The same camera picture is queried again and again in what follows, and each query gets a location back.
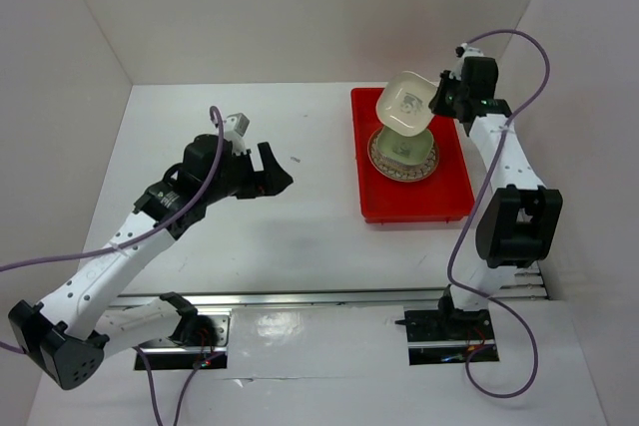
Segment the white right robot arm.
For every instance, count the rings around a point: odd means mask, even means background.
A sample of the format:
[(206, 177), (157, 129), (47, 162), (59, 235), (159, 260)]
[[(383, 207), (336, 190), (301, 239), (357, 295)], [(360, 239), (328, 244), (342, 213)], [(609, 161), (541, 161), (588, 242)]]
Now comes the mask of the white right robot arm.
[(440, 334), (459, 339), (487, 319), (488, 301), (517, 270), (545, 258), (563, 198), (533, 171), (518, 140), (514, 115), (495, 96), (498, 67), (478, 52), (463, 54), (440, 75), (429, 108), (458, 121), (486, 167), (492, 198), (476, 225), (478, 264), (450, 282), (438, 302)]

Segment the round floral brown-rimmed plate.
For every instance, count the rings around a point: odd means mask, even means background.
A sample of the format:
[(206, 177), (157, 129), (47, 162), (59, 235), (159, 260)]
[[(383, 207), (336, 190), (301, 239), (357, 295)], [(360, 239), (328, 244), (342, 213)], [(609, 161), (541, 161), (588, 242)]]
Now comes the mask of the round floral brown-rimmed plate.
[(415, 167), (403, 166), (383, 157), (377, 149), (376, 138), (382, 128), (371, 135), (367, 147), (368, 158), (378, 172), (393, 181), (401, 183), (420, 182), (435, 172), (439, 163), (439, 150), (435, 140), (430, 154), (422, 164)]

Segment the green square panda plate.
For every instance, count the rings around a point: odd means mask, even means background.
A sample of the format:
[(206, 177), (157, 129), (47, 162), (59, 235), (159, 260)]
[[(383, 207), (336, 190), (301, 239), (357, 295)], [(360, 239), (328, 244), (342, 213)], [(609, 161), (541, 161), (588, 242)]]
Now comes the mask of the green square panda plate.
[(422, 164), (433, 145), (434, 136), (429, 129), (416, 136), (406, 137), (389, 127), (383, 127), (376, 138), (377, 149), (383, 157), (408, 167)]

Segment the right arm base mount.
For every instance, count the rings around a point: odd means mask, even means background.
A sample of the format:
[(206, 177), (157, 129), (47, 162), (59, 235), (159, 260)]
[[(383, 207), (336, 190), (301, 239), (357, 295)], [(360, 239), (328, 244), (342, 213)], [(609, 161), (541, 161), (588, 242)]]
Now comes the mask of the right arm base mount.
[(442, 310), (406, 310), (394, 322), (405, 331), (410, 366), (497, 362), (499, 354), (489, 312), (461, 315)]

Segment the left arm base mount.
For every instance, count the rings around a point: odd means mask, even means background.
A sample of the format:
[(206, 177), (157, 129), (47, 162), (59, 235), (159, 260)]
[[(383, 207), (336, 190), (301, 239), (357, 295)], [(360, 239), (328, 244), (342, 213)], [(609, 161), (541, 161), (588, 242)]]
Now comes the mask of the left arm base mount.
[(201, 314), (208, 320), (202, 320), (184, 344), (158, 338), (140, 345), (153, 371), (187, 371), (194, 365), (204, 370), (227, 368), (231, 311), (203, 308)]

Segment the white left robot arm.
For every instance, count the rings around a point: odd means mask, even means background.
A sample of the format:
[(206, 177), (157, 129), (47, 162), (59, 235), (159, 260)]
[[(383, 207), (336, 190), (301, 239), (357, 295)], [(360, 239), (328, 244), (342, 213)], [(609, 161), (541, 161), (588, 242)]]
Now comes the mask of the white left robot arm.
[(231, 141), (195, 137), (182, 161), (135, 202), (106, 254), (38, 302), (21, 300), (10, 310), (20, 349), (61, 389), (72, 390), (123, 350), (159, 338), (187, 345), (200, 330), (214, 333), (214, 323), (175, 292), (122, 311), (109, 307), (149, 263), (205, 217), (208, 206), (228, 197), (273, 197), (292, 184), (269, 143), (260, 143), (258, 151), (259, 171), (250, 152), (234, 153)]

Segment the cream square panda plate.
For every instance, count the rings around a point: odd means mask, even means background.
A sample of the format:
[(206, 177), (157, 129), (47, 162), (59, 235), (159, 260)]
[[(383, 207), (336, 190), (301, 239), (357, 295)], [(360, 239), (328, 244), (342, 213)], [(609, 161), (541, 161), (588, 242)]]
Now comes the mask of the cream square panda plate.
[(376, 116), (385, 126), (404, 137), (423, 132), (434, 113), (429, 103), (434, 99), (437, 85), (420, 75), (403, 71), (395, 75), (383, 88), (375, 106)]

